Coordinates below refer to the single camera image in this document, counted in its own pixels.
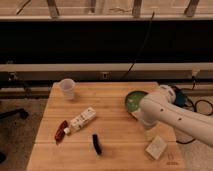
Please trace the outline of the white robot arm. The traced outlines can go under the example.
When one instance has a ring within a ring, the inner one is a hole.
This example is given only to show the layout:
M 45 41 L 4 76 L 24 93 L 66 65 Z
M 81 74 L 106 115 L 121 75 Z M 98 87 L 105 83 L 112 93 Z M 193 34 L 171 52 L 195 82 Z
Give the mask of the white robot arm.
M 160 85 L 140 100 L 133 115 L 147 130 L 160 121 L 213 148 L 213 117 L 180 108 L 175 99 L 171 86 Z

